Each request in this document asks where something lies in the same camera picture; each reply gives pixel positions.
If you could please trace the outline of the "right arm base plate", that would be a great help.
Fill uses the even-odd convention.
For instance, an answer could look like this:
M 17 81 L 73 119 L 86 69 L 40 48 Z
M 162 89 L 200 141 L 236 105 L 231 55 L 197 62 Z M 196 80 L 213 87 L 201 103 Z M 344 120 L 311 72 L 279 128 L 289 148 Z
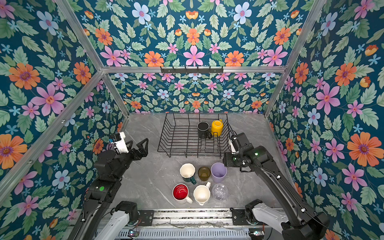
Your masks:
M 230 212 L 232 214 L 232 222 L 234 226 L 251 226 L 256 224 L 248 221 L 245 209 L 230 208 Z

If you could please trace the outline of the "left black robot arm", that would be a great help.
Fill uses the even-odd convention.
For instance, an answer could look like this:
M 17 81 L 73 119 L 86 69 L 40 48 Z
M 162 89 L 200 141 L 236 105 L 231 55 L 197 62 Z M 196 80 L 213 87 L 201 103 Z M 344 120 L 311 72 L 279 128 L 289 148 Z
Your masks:
M 105 213 L 121 187 L 122 177 L 134 161 L 148 155 L 149 139 L 144 139 L 133 148 L 133 141 L 121 141 L 126 152 L 115 148 L 99 154 L 96 169 L 99 176 L 91 183 L 85 194 L 83 214 L 72 229 L 69 240 L 91 240 Z

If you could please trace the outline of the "yellow mug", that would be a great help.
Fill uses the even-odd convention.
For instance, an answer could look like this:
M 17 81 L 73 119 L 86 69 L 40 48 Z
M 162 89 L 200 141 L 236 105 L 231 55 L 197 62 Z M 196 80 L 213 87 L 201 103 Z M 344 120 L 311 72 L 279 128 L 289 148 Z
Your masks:
M 212 135 L 215 137 L 220 137 L 222 135 L 223 128 L 224 124 L 222 120 L 214 120 L 211 127 Z

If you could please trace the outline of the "lilac plastic cup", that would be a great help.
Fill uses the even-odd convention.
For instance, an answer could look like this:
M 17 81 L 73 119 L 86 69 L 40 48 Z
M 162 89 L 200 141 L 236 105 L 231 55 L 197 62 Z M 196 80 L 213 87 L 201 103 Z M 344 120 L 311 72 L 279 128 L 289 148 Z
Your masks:
M 223 163 L 214 163 L 211 166 L 211 176 L 214 183 L 221 183 L 227 175 L 227 167 Z

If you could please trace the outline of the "black mug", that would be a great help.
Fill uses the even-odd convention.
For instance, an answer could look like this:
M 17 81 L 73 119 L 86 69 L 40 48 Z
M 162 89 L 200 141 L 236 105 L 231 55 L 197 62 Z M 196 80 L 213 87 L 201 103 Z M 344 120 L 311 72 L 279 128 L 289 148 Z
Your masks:
M 199 122 L 197 128 L 199 139 L 212 139 L 213 135 L 210 131 L 210 125 L 207 122 Z

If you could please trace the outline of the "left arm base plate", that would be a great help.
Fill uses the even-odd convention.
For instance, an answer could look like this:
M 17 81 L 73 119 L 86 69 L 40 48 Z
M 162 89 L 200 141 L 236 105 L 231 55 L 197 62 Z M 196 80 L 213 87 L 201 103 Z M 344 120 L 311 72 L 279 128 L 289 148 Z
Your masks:
M 154 214 L 154 210 L 139 210 L 138 219 L 135 221 L 131 220 L 127 227 L 150 227 L 154 220 Z

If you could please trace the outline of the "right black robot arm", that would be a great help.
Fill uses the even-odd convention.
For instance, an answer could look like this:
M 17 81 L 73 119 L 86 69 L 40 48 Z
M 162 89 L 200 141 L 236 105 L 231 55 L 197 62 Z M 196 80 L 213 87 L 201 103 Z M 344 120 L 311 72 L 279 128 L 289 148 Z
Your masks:
M 283 208 L 279 212 L 256 199 L 245 207 L 245 218 L 250 224 L 264 223 L 285 240 L 321 240 L 326 235 L 330 218 L 315 211 L 299 195 L 265 147 L 254 147 L 245 133 L 232 135 L 229 144 L 231 148 L 224 154 L 224 165 L 239 168 L 242 173 L 255 173 Z

